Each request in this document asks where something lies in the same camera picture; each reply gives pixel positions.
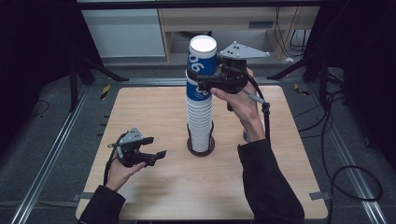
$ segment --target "black cable wire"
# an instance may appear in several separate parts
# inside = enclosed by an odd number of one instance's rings
[[[113,158],[114,152],[116,151],[117,147],[119,146],[119,141],[121,140],[121,138],[123,136],[125,136],[125,134],[127,134],[127,133],[123,133],[119,137],[119,139],[117,139],[117,142],[115,144],[110,144],[107,146],[107,147],[113,147],[113,150],[111,151],[110,158],[108,158],[108,161],[106,162],[105,173],[104,173],[104,177],[103,177],[103,186],[105,186],[107,184],[108,172],[110,171],[111,162],[113,162],[115,159],[118,158],[118,156]]]
[[[330,123],[329,128],[324,133],[327,133],[331,128],[332,128],[332,122]],[[321,137],[321,136],[322,136],[322,133],[317,134],[317,135],[301,136],[300,138],[314,138],[314,137]]]
[[[285,41],[284,41],[284,39],[283,39],[282,32],[280,31],[280,26],[279,26],[278,20],[279,20],[279,7],[276,7],[276,22],[275,22],[275,26],[274,26],[274,36],[275,36],[275,39],[276,39],[277,44],[278,44],[278,45],[280,46],[280,48],[282,49],[283,54],[285,54],[287,57],[291,57],[291,58],[301,56],[301,55],[293,55],[293,54],[290,54],[290,53],[288,53],[288,51],[286,50]],[[277,36],[276,36],[276,28],[277,28],[277,30],[279,31],[281,41],[279,41],[279,39],[278,39]]]
[[[330,194],[333,196],[333,191],[334,188],[338,189],[341,193],[343,193],[344,195],[346,195],[349,198],[355,199],[355,200],[359,200],[359,201],[364,201],[364,202],[375,202],[377,200],[379,200],[382,197],[383,194],[383,189],[382,189],[382,185],[379,182],[379,180],[373,175],[371,174],[368,170],[361,168],[359,166],[356,165],[347,165],[347,166],[342,166],[341,168],[339,168],[334,175],[330,175],[327,164],[326,164],[326,160],[325,160],[325,156],[324,156],[324,135],[325,135],[325,130],[326,130],[326,126],[327,126],[327,122],[329,121],[329,118],[332,116],[332,103],[335,102],[337,99],[333,99],[333,97],[335,96],[335,94],[332,94],[329,98],[328,98],[328,103],[330,103],[329,105],[327,105],[327,111],[328,114],[326,116],[326,120],[325,123],[322,127],[322,131],[321,131],[321,137],[320,137],[320,151],[321,151],[321,159],[322,159],[322,164],[323,164],[323,168],[325,170],[326,176],[329,178],[329,180],[331,181],[331,186],[330,186]],[[375,183],[378,185],[378,189],[379,192],[377,193],[376,196],[374,196],[373,198],[362,198],[362,197],[358,197],[355,196],[351,193],[348,193],[346,190],[342,189],[340,186],[335,184],[335,179],[336,177],[345,169],[359,169],[361,171],[363,171],[364,173],[366,173],[368,176],[370,176]],[[327,223],[330,224],[332,222],[332,210],[333,210],[333,198],[330,199],[330,204],[329,204],[329,215],[328,215],[328,219],[327,219]]]
[[[30,118],[40,116],[40,115],[44,114],[50,108],[50,103],[48,101],[37,101],[37,102],[38,103],[46,103],[47,107],[44,109],[44,111],[42,111],[40,113],[30,115],[29,116]]]
[[[259,94],[260,98],[262,98],[264,100],[264,96],[262,95],[262,91],[259,88],[259,84],[257,84],[256,80],[254,79],[254,77],[252,77],[248,71],[246,72],[242,72],[241,73],[242,76],[247,78],[247,81],[251,83],[251,85],[254,87],[254,89],[256,90],[256,92]],[[265,138],[268,139],[268,141],[271,143],[271,134],[270,134],[270,111],[269,111],[269,103],[266,103],[264,100],[264,104],[262,104],[262,114],[264,117],[264,126],[265,126]]]
[[[339,93],[341,93],[341,91],[336,91],[335,93],[331,94],[331,96],[330,96],[329,99],[332,99],[332,100],[333,100],[333,97],[334,97],[336,94],[339,94]],[[325,107],[329,108],[329,107],[331,106],[331,104],[332,104],[332,101],[326,102]],[[329,113],[329,109],[326,109],[326,108],[325,108],[325,113],[324,113],[323,116],[320,118],[320,120],[318,120],[316,123],[312,124],[311,126],[308,126],[308,127],[306,127],[306,128],[303,128],[303,129],[301,129],[301,130],[298,130],[298,132],[299,132],[299,133],[302,133],[302,132],[305,132],[305,131],[307,131],[307,130],[310,130],[310,129],[313,129],[313,128],[317,127],[317,126],[326,118],[326,116],[328,115],[328,113]]]
[[[315,108],[317,108],[317,107],[319,107],[319,105],[315,105],[314,107],[305,110],[304,112],[302,112],[302,113],[300,113],[300,114],[294,116],[293,118],[296,119],[296,118],[300,117],[301,115],[303,115],[303,114],[305,114],[305,113],[308,113],[309,111],[311,111],[311,110],[313,110],[313,109],[315,109]]]
[[[298,34],[298,30],[294,30],[293,31],[293,34],[291,35],[291,39],[290,39],[290,42],[289,42],[289,45],[290,45],[290,49],[292,49],[292,50],[294,50],[294,51],[297,51],[297,52],[304,52],[305,51],[305,36],[306,36],[306,31],[307,30],[304,30],[304,37],[303,37],[303,44],[302,45],[293,45],[291,42],[292,42],[292,40],[293,40],[293,38],[294,38],[294,36],[296,36],[296,40],[297,40],[297,43],[298,44],[300,44],[299,43],[299,40],[298,40],[298,36],[297,36],[297,34]]]

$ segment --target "person's right hand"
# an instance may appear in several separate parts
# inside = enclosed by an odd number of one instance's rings
[[[250,69],[247,69],[247,72],[253,76],[253,72]],[[237,94],[230,94],[220,89],[212,88],[210,92],[230,104],[233,112],[239,118],[242,126],[244,126],[249,142],[254,142],[264,139],[265,133],[262,127],[262,119],[257,109],[257,102],[250,99],[247,94],[247,92],[256,93],[256,90],[250,82],[247,83],[244,90],[246,92],[240,91]]]

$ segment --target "human hand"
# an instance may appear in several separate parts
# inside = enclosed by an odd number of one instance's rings
[[[253,77],[253,71],[247,68],[247,72]],[[250,99],[247,94],[247,92],[256,93],[256,90],[250,82],[247,83],[244,90],[237,94],[230,94],[220,89],[212,88],[210,92],[230,104],[233,112],[245,128],[249,141],[254,142],[264,139],[265,133],[262,127],[262,119],[257,109],[257,102]]]
[[[110,165],[106,187],[118,191],[136,172],[146,166],[145,162],[140,162],[133,167],[125,167],[117,159],[117,153],[113,155],[113,161]]]

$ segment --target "black sleeve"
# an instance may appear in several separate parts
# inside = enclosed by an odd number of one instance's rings
[[[271,145],[260,140],[238,146],[253,223],[304,223],[304,209],[282,175]]]
[[[116,191],[99,186],[82,213],[78,224],[119,223],[125,199]]]

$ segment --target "wooden table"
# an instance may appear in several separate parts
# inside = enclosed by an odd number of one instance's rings
[[[271,141],[280,169],[305,210],[305,218],[325,218],[323,200],[312,201],[310,192],[319,191],[304,146],[282,89],[261,87],[271,103]],[[85,192],[103,184],[107,145],[134,126],[154,143],[142,152],[167,150],[154,167],[135,174],[119,191],[126,198],[120,219],[253,219],[242,183],[242,165],[236,147],[245,144],[243,128],[226,103],[213,96],[214,151],[196,157],[187,149],[185,87],[121,89],[93,162]],[[81,200],[79,217],[88,200]]]

